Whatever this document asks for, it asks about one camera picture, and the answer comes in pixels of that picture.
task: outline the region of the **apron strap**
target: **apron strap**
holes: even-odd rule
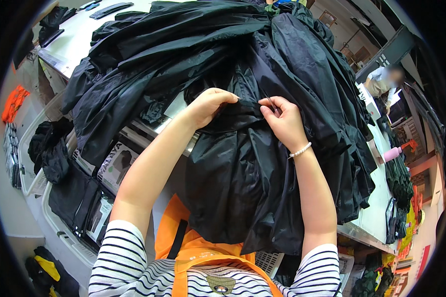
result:
[[[170,252],[168,253],[167,259],[175,259],[177,258],[178,252],[180,251],[180,247],[182,246],[182,242],[184,241],[185,230],[187,229],[188,222],[185,220],[180,220],[180,224],[178,224],[177,233],[175,234],[175,239],[173,240],[172,247],[170,248]]]
[[[342,282],[340,282],[339,287],[337,287],[337,291],[335,291],[335,294],[333,297],[337,297],[337,293],[339,293],[341,287],[342,287]]]

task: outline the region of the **woman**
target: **woman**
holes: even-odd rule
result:
[[[382,100],[382,103],[387,110],[387,115],[389,115],[391,98],[395,94],[397,87],[403,83],[404,78],[405,71],[403,67],[397,64],[389,64],[386,67],[379,67],[370,72],[363,86],[365,86],[373,98],[381,98],[383,94],[388,92],[388,98]]]
[[[304,133],[296,105],[272,97],[261,112],[292,153],[304,221],[302,261],[290,288],[272,281],[254,265],[254,253],[240,256],[241,244],[212,244],[186,227],[188,211],[176,195],[160,222],[156,260],[147,263],[143,234],[152,205],[197,129],[206,126],[222,104],[238,97],[211,88],[168,124],[125,175],[106,236],[92,270],[89,295],[98,296],[341,296],[336,244],[336,212],[331,192]]]

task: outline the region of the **pink water bottle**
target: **pink water bottle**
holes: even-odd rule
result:
[[[394,147],[391,150],[386,151],[383,154],[383,157],[385,158],[385,162],[395,159],[396,157],[398,157],[400,155],[401,152],[402,152],[401,147]]]

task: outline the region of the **woman's right hand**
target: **woman's right hand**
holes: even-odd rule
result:
[[[301,150],[309,141],[304,131],[301,113],[297,105],[280,96],[271,97],[274,105],[282,110],[280,117],[276,117],[269,108],[271,103],[268,98],[259,100],[261,113],[273,130],[276,137],[285,145],[291,153]]]

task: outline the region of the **white table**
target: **white table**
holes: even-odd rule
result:
[[[98,29],[107,21],[114,21],[114,16],[124,11],[144,11],[148,12],[151,6],[151,0],[135,0],[134,5],[122,9],[113,14],[107,15],[100,20],[91,19],[89,16],[99,9],[107,6],[123,2],[122,0],[103,0],[99,7],[90,11],[79,11],[76,15],[65,21],[60,25],[60,28],[65,31],[53,40],[46,48],[39,49],[38,55],[40,58],[49,64],[52,68],[58,71],[65,79],[69,79],[74,68],[79,64],[82,58],[86,57],[91,49],[90,41],[93,31]],[[185,107],[181,98],[176,100],[176,104],[172,104],[160,121],[153,125],[146,125],[138,119],[132,122],[134,126],[143,130],[144,132],[155,137],[163,128],[172,120],[172,115]],[[390,149],[387,139],[383,137],[378,127],[371,127],[369,125],[374,137],[378,137],[382,143],[382,151]],[[195,134],[185,149],[184,155],[188,156],[194,147],[198,135]],[[395,254],[396,244],[386,245],[386,219],[385,210],[391,194],[388,190],[388,185],[385,177],[385,165],[378,165],[378,168],[371,174],[375,182],[375,191],[369,198],[370,207],[361,210],[359,218],[338,226],[338,232],[349,238],[352,238],[361,243],[373,246],[388,253]]]

